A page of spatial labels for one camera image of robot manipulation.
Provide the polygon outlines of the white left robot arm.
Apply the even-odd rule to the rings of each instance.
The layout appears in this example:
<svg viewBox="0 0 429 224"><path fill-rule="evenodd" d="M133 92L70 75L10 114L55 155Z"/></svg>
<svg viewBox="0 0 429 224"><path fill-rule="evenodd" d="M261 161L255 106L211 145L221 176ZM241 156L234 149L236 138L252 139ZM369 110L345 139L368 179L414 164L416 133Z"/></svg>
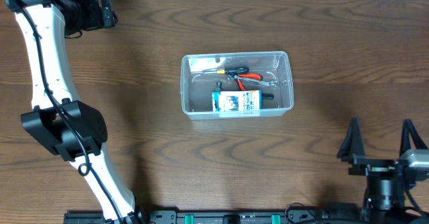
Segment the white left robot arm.
<svg viewBox="0 0 429 224"><path fill-rule="evenodd" d="M111 0L5 0L23 34L32 75L32 109L23 128L86 180L102 223L147 223L107 150L100 111L83 103L73 82L65 41L114 27Z"/></svg>

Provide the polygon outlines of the blue white screwdriver box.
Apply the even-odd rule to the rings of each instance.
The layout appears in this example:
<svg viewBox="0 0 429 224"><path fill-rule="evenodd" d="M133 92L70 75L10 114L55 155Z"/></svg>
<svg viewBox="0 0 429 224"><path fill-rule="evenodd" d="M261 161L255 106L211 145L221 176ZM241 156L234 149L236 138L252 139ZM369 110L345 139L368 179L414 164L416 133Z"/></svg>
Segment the blue white screwdriver box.
<svg viewBox="0 0 429 224"><path fill-rule="evenodd" d="M261 91L216 91L212 93L213 111L251 111L262 107Z"/></svg>

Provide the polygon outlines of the small black-handled hammer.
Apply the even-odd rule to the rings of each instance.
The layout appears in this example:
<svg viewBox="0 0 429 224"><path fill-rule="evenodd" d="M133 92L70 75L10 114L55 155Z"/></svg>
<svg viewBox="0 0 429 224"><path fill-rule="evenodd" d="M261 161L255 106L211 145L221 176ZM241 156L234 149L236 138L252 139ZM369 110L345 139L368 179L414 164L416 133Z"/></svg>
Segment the small black-handled hammer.
<svg viewBox="0 0 429 224"><path fill-rule="evenodd" d="M222 82L221 81L217 81L215 91L222 91ZM273 100L274 99L273 94L262 93L261 96L263 99L267 99L267 100Z"/></svg>

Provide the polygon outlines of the silver combination wrench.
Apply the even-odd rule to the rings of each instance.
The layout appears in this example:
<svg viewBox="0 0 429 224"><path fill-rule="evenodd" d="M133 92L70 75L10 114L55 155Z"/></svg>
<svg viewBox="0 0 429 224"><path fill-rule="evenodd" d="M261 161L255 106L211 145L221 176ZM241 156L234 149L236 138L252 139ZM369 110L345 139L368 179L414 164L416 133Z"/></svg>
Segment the silver combination wrench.
<svg viewBox="0 0 429 224"><path fill-rule="evenodd" d="M263 85L266 87L276 87L279 85L279 82L277 80L270 80L270 81L257 80L254 78L242 77L242 76L238 76L238 75L227 75L227 78L229 80L244 80L247 82L253 82L253 83L257 83L259 85Z"/></svg>

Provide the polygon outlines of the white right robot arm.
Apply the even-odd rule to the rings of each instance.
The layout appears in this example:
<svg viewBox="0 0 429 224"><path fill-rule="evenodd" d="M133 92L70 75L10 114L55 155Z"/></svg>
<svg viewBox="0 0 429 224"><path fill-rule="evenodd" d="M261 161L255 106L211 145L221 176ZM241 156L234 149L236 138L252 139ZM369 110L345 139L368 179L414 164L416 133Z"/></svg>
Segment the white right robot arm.
<svg viewBox="0 0 429 224"><path fill-rule="evenodd" d="M405 119L399 156L395 160L365 157L361 128L351 119L336 157L350 165L349 174L364 176L366 188L362 207L335 203L322 211L328 223L427 223L411 195L420 181L428 180L428 146L410 119Z"/></svg>

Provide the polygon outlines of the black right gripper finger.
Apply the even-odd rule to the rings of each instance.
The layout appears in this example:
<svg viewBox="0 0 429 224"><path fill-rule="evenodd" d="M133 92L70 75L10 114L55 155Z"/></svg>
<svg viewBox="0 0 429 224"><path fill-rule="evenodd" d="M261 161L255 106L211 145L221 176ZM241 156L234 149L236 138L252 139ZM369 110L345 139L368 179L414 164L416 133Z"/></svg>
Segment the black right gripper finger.
<svg viewBox="0 0 429 224"><path fill-rule="evenodd" d="M412 149L411 143L417 150L427 150L428 146L418 134L411 119L405 119L402 126L402 136L400 144L400 156Z"/></svg>
<svg viewBox="0 0 429 224"><path fill-rule="evenodd" d="M361 128L357 118L351 119L347 134L336 157L341 160L354 160L365 157Z"/></svg>

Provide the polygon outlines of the red-handled pliers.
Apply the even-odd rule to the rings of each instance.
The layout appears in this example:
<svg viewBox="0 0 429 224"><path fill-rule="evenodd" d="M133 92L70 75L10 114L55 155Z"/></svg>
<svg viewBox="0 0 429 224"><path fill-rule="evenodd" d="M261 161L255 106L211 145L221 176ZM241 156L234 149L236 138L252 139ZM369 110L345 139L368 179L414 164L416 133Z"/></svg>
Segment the red-handled pliers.
<svg viewBox="0 0 429 224"><path fill-rule="evenodd" d="M234 80L239 89L241 91L246 91L246 88L244 87L242 81L250 81L250 80L263 80L263 77L260 74L257 73L243 73L243 74L234 74L229 75L230 79Z"/></svg>

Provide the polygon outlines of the black yellow screwdriver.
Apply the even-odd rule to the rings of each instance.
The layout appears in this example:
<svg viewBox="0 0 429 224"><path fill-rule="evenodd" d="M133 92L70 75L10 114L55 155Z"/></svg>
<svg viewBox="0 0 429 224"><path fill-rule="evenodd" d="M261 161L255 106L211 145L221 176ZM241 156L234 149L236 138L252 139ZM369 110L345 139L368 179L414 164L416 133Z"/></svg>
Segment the black yellow screwdriver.
<svg viewBox="0 0 429 224"><path fill-rule="evenodd" d="M203 70L202 73L205 74L229 74L229 75L235 75L235 74L245 74L248 73L249 69L247 67L236 67L236 68L211 68Z"/></svg>

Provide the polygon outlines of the clear plastic container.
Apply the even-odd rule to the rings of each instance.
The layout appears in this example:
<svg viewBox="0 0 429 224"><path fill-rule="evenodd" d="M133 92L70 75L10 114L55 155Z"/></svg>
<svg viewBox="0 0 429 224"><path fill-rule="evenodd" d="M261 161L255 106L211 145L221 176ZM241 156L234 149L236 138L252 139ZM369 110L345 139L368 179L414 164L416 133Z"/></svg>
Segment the clear plastic container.
<svg viewBox="0 0 429 224"><path fill-rule="evenodd" d="M248 73L257 73L263 80L277 80L276 87L266 87L242 81L246 91L261 91L273 94L273 100L262 98L262 107L251 111L213 111L212 93L217 81L222 82L222 91L240 91L229 74L205 74L211 68L247 67ZM191 120L226 119L244 117L282 116L294 106L294 87L288 55L283 51L235 52L220 54L193 54L182 59L180 93L182 110Z"/></svg>

